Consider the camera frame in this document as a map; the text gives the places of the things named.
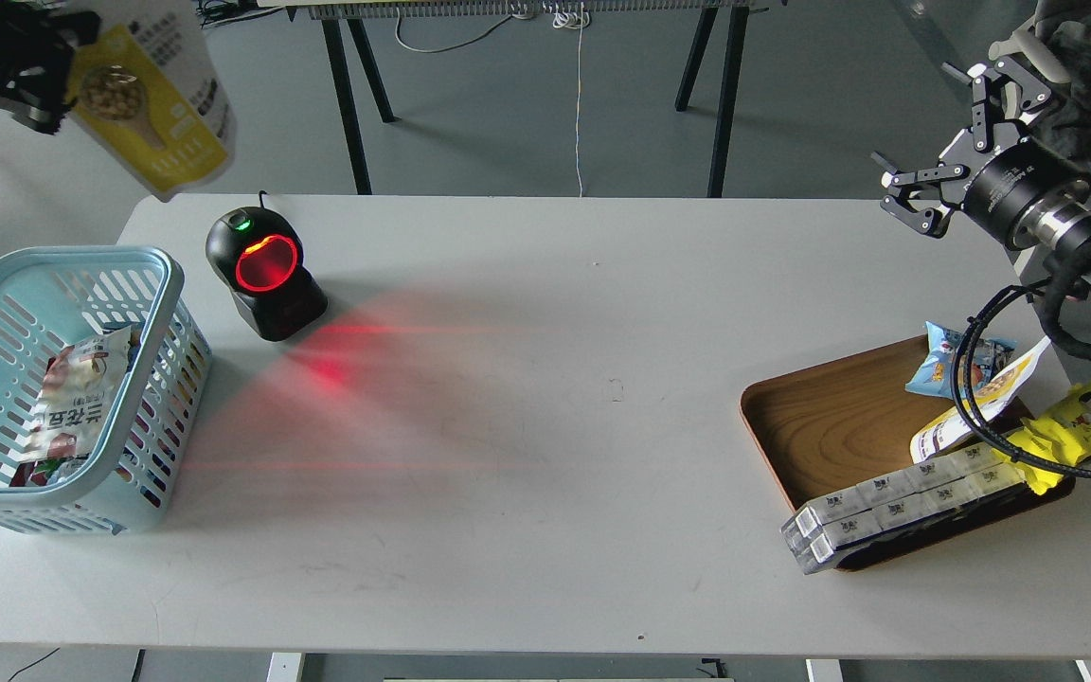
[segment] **white table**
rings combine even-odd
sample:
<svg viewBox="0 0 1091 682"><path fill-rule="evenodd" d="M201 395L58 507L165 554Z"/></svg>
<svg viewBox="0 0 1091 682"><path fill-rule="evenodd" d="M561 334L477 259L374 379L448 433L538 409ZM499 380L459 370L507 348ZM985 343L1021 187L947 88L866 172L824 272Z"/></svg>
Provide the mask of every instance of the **white table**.
<svg viewBox="0 0 1091 682"><path fill-rule="evenodd" d="M736 412L974 314L1014 275L981 230L839 200L271 198L333 299L272 345L203 256L253 203L130 219L122 242L185 267L203 411L159 529L0 529L0 643L1091 659L1091 483L803 577ZM1028 308L995 332L1039 336Z"/></svg>

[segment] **white cord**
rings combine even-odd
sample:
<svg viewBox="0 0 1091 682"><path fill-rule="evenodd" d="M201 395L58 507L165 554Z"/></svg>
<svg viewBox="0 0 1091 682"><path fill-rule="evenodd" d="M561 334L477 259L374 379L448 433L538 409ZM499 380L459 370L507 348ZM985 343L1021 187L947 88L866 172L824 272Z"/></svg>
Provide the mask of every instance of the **white cord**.
<svg viewBox="0 0 1091 682"><path fill-rule="evenodd" d="M394 39L397 39L398 44L401 45L401 47L406 47L407 50L410 50L412 52L419 52L420 55L439 55L440 52L447 52L449 50L457 50L458 47L467 47L467 45L476 44L480 39L485 38L485 36L493 34L494 29L497 29L497 27L500 27L502 25L505 25L507 22L511 22L512 19L531 19L531 17L532 16L525 16L525 14L507 14L506 17L502 17L497 22L494 22L494 25L491 26L491 27L489 27L489 29L483 31L476 38L467 39L466 43L458 43L457 45L449 45L449 47L437 47L437 48L434 48L434 50L423 50L423 48L410 47L410 45L407 45L406 43L403 41L403 10L399 9L398 10L398 22L395 22L395 25L394 25Z"/></svg>
<svg viewBox="0 0 1091 682"><path fill-rule="evenodd" d="M566 29L582 31L584 26L592 22L592 14L584 9L584 3L579 3L579 12L554 12L554 27L566 27Z"/></svg>
<svg viewBox="0 0 1091 682"><path fill-rule="evenodd" d="M584 12L584 0L579 0L579 43L575 48L575 178L579 181L579 196L584 196L584 171L579 169L579 103L584 99L584 26L588 25L591 19ZM558 26L558 14L555 14L554 27Z"/></svg>

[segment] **black cable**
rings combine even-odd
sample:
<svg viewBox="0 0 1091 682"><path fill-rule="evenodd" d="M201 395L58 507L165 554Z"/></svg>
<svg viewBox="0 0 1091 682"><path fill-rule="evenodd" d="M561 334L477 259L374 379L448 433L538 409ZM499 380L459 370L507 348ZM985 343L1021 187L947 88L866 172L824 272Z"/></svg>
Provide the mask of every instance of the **black cable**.
<svg viewBox="0 0 1091 682"><path fill-rule="evenodd" d="M1091 268L1091 241L1079 246L1066 258L1064 264L1052 277L1052 283L1046 288L1046 298L1042 308L1039 308L1038 319L1043 325L1043 332L1052 338L1052 344L1064 349L1066 354L1091 361L1091 344L1068 333L1064 325L1059 324L1059 311L1064 308L1064 301L1068 298L1068 292L1072 285L1083 273Z"/></svg>
<svg viewBox="0 0 1091 682"><path fill-rule="evenodd" d="M47 657L56 655L56 653L60 651L60 650L61 650L61 647L57 647L56 649L53 649L51 651L48 651L47 655L45 655L43 657L39 657L39 659L36 659L36 660L32 661L31 663L28 663L26 666L23 666L23 668L14 671L14 674L12 674L11 678L8 678L8 682L13 682L14 679L19 675L19 673L23 672L24 670L27 670L27 669L32 668L32 666L38 665L39 661L43 661L43 660L47 659Z"/></svg>
<svg viewBox="0 0 1091 682"><path fill-rule="evenodd" d="M221 21L204 23L204 25L201 25L201 27L217 27L217 26L223 26L223 25L237 25L237 23L239 23L239 22L248 22L248 21L251 21L251 19L269 17L269 16L272 16L272 14L276 14L277 12L283 12L284 10L285 10L285 8L273 8L273 9L264 10L264 12L260 12L260 13L255 13L255 14L245 14L245 16L241 16L241 17L221 19Z"/></svg>
<svg viewBox="0 0 1091 682"><path fill-rule="evenodd" d="M987 328L987 324L992 320L995 320L995 316L999 315L1004 308L1011 306L1014 301L1035 292L1036 290L1029 286L1006 286L995 297L992 297L991 301L987 301L987 304L980 311L979 316L970 319L970 324L967 325L966 332L962 333L962 342L960 342L958 348L954 349L951 384L949 384L951 396L954 397L954 407L956 407L958 416L966 422L971 432L987 445L992 445L993 448L1008 455L1014 462L1026 463L1026 465L1033 466L1035 469L1051 470L1053 474L1091 478L1091 469L1080 469L1080 467L1065 465L1064 463L1046 460L1046 458L1027 452L1024 448L1019 448L1008 438L996 432L987 423L986 416L980 409L979 400L974 397L974 385L971 381L966 380L966 376L962 376L962 362L964 362L966 358L974 358L974 350L978 348L983 336L983 330Z"/></svg>

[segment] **plastic packaging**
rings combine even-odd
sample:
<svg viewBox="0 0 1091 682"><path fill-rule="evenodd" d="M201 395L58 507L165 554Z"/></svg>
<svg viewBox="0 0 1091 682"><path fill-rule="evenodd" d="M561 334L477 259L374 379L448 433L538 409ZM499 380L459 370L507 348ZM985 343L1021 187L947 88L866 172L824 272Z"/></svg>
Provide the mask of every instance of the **plastic packaging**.
<svg viewBox="0 0 1091 682"><path fill-rule="evenodd" d="M925 330L928 333L928 357L921 368L916 369L912 381L908 381L904 388L909 393L919 393L922 396L952 398L949 369L954 350L961 345L962 335L932 322L925 323ZM1012 340L1003 338L980 340L970 366L971 384L975 390L982 388L987 381L992 381L996 372L1008 366L1014 349L1017 349L1017 344Z"/></svg>
<svg viewBox="0 0 1091 682"><path fill-rule="evenodd" d="M1012 398L1017 397L1018 390L1030 376L1033 376L1038 359L1043 357L1043 352L1050 345L1052 345L1052 340L1043 337L1033 348L1027 350L1024 355L1002 370L1000 374L988 381L987 385L974 393L980 410L987 421L995 419L1012 402ZM912 436L912 445L910 445L912 462L925 462L936 453L958 445L970 434L971 430L958 416L957 407L951 407Z"/></svg>

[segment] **robotic arm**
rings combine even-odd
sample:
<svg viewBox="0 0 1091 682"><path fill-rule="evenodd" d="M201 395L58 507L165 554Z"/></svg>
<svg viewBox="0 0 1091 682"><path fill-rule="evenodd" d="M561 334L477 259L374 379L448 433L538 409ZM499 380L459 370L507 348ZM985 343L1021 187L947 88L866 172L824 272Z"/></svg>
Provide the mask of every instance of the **robotic arm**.
<svg viewBox="0 0 1091 682"><path fill-rule="evenodd" d="M79 45L95 43L99 16L56 16L27 3L0 0L0 109L38 133L57 133L69 111L65 79Z"/></svg>
<svg viewBox="0 0 1091 682"><path fill-rule="evenodd" d="M901 171L874 153L885 169L883 211L934 238L944 237L954 212L962 212L1008 250L1047 247L1053 276L1040 322L1065 352L1091 361L1091 344L1059 324L1065 299L1091 291L1091 211L1083 206L1091 175L1048 149L1028 128L1052 108L1055 95L1012 56L974 65L969 73L949 64L944 69L970 86L971 124L958 131L931 168Z"/></svg>

